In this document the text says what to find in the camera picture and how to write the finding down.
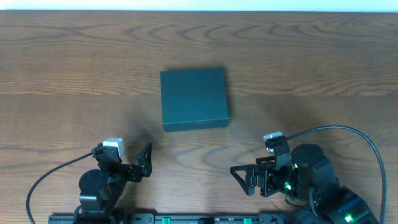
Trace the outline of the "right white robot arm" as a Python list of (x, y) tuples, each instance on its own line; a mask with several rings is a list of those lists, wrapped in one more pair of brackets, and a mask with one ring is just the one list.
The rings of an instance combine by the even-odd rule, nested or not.
[(333, 165), (317, 144), (290, 149), (282, 133), (264, 136), (269, 157), (255, 164), (234, 166), (230, 173), (246, 195), (259, 187), (263, 197), (280, 192), (302, 204), (291, 214), (270, 218), (270, 223), (377, 223), (366, 202), (340, 185)]

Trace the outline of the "black box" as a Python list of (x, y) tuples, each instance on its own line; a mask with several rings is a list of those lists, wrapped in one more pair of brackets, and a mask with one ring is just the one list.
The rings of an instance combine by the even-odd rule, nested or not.
[(160, 85), (164, 131), (223, 128), (229, 124), (222, 68), (161, 71)]

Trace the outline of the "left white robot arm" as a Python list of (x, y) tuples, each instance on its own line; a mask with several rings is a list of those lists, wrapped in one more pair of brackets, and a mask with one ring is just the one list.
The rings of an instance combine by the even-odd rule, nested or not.
[(152, 144), (137, 156), (135, 164), (123, 164), (122, 139), (112, 139), (91, 150), (98, 169), (89, 170), (79, 180), (80, 206), (73, 214), (73, 223), (129, 223), (129, 217), (116, 204), (128, 182), (140, 182), (152, 173)]

